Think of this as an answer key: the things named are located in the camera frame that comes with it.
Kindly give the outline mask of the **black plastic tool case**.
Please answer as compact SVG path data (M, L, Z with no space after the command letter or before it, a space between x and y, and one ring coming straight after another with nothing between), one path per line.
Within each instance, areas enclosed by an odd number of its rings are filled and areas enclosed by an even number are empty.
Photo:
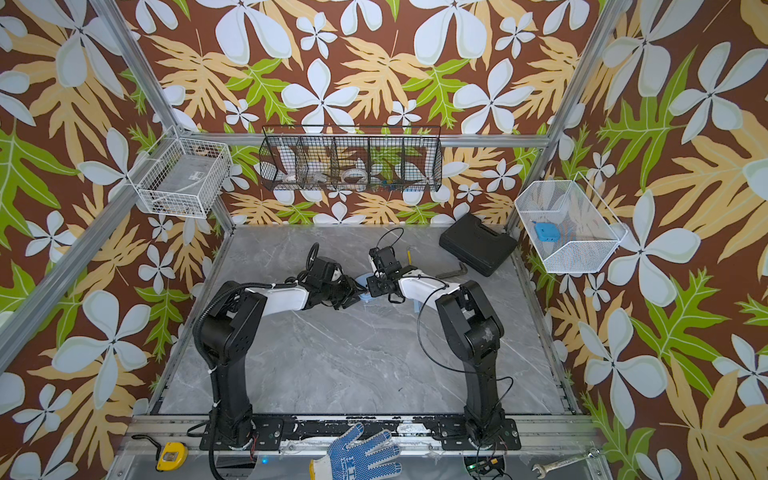
M440 235L439 245L460 262L490 277L511 256L518 241L466 214Z

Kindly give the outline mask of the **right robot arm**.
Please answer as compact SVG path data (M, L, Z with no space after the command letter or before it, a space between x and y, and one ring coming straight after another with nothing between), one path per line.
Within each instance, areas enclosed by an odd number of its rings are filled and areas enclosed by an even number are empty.
M483 289L475 281L450 283L402 265L392 246L371 248L369 258L373 273L366 282L371 296L394 295L437 312L446 343L463 363L462 368L444 368L465 376L468 437L477 446L491 444L505 420L496 373L504 327Z

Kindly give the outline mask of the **silver spanner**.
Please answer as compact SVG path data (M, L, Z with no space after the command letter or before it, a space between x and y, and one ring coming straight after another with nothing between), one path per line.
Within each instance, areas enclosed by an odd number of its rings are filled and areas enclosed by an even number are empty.
M531 471L537 476L538 479L544 479L548 474L550 474L555 470L558 470L570 465L574 465L581 461L595 459L600 454L601 454L600 450L592 449L587 453L556 460L554 462L550 462L546 464L534 464L531 468Z

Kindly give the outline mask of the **yellow tape measure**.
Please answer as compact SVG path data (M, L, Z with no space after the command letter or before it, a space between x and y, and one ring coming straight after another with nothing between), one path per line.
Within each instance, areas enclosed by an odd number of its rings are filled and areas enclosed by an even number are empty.
M170 472L183 466L188 457L188 447L181 442L167 442L158 448L156 470Z

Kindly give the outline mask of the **blue object in basket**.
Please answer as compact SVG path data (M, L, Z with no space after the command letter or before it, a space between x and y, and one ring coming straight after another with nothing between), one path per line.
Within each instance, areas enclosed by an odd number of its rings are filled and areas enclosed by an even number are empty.
M556 243L561 238L558 226L550 222L535 222L534 231L541 242Z

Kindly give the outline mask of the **blue dotted work glove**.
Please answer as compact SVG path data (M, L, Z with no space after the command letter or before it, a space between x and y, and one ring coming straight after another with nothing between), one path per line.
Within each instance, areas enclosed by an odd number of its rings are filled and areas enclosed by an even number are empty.
M356 423L334 440L327 453L310 461L312 480L380 480L402 473L400 448L389 430L363 440L364 425Z

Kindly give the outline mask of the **grey allen wrench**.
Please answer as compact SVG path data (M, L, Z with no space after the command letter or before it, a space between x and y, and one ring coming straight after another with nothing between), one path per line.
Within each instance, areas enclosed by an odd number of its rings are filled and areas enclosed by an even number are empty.
M437 279L447 280L447 279L456 278L456 277L460 277L460 276L466 275L467 273L468 273L467 266L463 262L460 262L457 269L454 269L454 270L451 270L451 271L448 271L448 272L443 272L443 273L435 274L435 277Z

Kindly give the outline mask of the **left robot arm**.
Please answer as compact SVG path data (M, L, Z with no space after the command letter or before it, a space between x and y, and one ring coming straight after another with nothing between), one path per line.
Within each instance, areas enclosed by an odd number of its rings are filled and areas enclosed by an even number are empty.
M315 306L345 309L364 292L338 262L325 257L281 283L227 281L221 285L193 325L195 348L208 367L212 389L201 446L210 451L243 450L254 441L245 357L263 317Z

